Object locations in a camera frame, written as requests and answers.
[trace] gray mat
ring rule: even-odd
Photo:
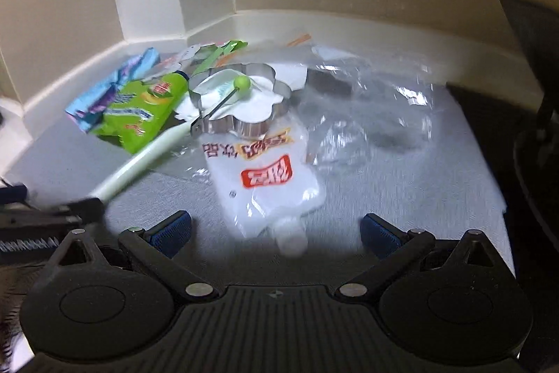
[[[512,270],[498,186],[458,104],[443,87],[435,88],[434,97],[433,140],[426,147],[406,153],[376,149],[366,168],[328,179],[325,205],[305,218],[309,249],[300,259],[279,256],[266,235],[234,241],[211,184],[161,173],[147,173],[115,198],[107,226],[113,232],[148,228],[177,210],[189,211],[195,235],[177,260],[221,288],[229,283],[339,286],[376,262],[363,252],[359,236],[358,222],[369,212],[403,231],[421,227],[442,239],[482,229]],[[84,197],[128,157],[62,117],[7,178],[36,191],[35,203],[52,205]]]

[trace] dark blue object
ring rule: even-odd
[[[144,240],[163,253],[174,257],[192,234],[192,219],[187,211],[178,211],[143,234]]]
[[[0,188],[0,205],[11,203],[24,203],[27,199],[27,187],[23,184],[18,184],[9,187]]]
[[[376,214],[367,214],[361,220],[361,242],[379,259],[398,250],[409,238],[407,234]]]

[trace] green ball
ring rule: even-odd
[[[233,87],[241,92],[251,88],[251,79],[245,75],[236,76],[233,80]]]

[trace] metal cookie cutter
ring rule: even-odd
[[[272,82],[272,90],[281,96],[283,100],[272,106],[272,114],[262,122],[243,122],[237,119],[232,114],[222,117],[221,119],[210,120],[208,117],[199,117],[194,124],[192,124],[191,135],[197,137],[202,133],[229,133],[234,132],[240,137],[244,138],[259,138],[266,134],[274,119],[287,113],[290,105],[291,88],[276,80],[275,70],[266,64],[232,64],[215,69],[209,69],[192,76],[188,81],[188,91],[190,92],[190,99],[192,104],[202,112],[202,100],[200,94],[195,92],[198,85],[211,75],[225,69],[237,70],[247,76],[263,76]]]

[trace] green packet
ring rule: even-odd
[[[188,76],[180,70],[155,84],[130,81],[103,114],[97,136],[118,137],[120,145],[136,153],[157,136],[188,90]]]

